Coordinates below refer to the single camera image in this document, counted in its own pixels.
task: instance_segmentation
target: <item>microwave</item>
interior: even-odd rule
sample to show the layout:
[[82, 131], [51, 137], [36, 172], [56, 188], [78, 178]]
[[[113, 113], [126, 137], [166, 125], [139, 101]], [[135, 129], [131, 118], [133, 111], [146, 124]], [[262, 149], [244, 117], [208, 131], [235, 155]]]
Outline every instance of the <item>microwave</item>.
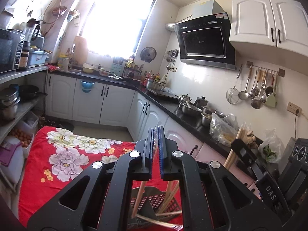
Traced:
[[18, 69], [25, 35], [0, 28], [0, 73]]
[[173, 26], [181, 61], [235, 70], [235, 49], [229, 42], [227, 13], [195, 18]]

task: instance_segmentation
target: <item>green spatula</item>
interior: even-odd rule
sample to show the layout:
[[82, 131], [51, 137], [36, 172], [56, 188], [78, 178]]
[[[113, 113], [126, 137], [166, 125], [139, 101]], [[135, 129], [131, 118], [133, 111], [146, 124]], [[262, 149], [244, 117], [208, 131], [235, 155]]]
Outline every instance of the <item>green spatula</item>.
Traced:
[[266, 106], [269, 106], [272, 108], [276, 106], [276, 98], [275, 98], [276, 85], [277, 85], [277, 73], [275, 74], [275, 84], [274, 84], [273, 93], [267, 97], [266, 102], [265, 102]]

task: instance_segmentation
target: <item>sink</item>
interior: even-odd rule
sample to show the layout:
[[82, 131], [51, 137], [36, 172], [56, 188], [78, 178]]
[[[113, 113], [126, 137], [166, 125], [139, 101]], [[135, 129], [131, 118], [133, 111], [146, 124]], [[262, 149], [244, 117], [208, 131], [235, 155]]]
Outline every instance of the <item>sink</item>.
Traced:
[[78, 70], [78, 69], [69, 69], [68, 71], [59, 70], [59, 71], [65, 72], [65, 73], [73, 73], [73, 74], [80, 74], [81, 73], [81, 70]]

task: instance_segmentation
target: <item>red floral blanket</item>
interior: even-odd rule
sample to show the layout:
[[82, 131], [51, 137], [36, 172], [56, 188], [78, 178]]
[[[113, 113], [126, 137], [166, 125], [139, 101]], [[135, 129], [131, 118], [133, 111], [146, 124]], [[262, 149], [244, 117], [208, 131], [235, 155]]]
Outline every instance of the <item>red floral blanket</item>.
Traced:
[[[33, 213], [94, 161], [113, 162], [134, 148], [135, 143], [94, 139], [62, 128], [43, 127], [35, 136], [25, 167], [18, 204], [20, 222], [26, 227]], [[139, 186], [140, 182], [134, 181], [133, 188]], [[152, 180], [147, 186], [166, 190], [167, 182], [160, 179], [157, 157], [153, 161]], [[179, 192], [176, 199], [181, 204]], [[181, 216], [170, 222], [183, 223]], [[168, 229], [152, 226], [147, 230]]]

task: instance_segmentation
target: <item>frying pan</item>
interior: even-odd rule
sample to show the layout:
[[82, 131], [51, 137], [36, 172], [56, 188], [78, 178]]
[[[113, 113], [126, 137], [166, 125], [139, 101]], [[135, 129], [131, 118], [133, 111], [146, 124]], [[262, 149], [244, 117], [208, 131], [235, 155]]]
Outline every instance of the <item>frying pan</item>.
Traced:
[[39, 94], [48, 95], [43, 92], [39, 92], [39, 88], [34, 85], [21, 85], [19, 86], [19, 96], [21, 99], [32, 99], [37, 97]]

